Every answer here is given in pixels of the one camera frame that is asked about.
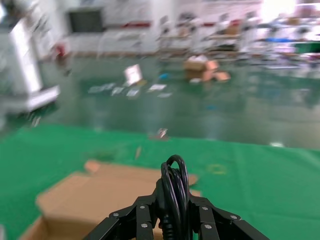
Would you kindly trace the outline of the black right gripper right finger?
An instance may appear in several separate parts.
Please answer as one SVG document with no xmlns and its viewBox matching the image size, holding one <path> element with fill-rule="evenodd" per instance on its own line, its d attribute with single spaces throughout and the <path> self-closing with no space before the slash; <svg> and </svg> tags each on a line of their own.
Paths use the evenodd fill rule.
<svg viewBox="0 0 320 240">
<path fill-rule="evenodd" d="M 215 207 L 207 198 L 191 195 L 189 214 L 199 240 L 268 240 L 239 215 Z"/>
</svg>

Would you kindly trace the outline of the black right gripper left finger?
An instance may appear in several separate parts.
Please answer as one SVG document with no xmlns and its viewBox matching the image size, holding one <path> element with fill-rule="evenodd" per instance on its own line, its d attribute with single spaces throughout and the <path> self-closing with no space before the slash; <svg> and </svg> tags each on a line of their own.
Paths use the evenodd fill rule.
<svg viewBox="0 0 320 240">
<path fill-rule="evenodd" d="M 156 221 L 156 197 L 140 196 L 131 206 L 110 213 L 84 239 L 153 240 Z"/>
</svg>

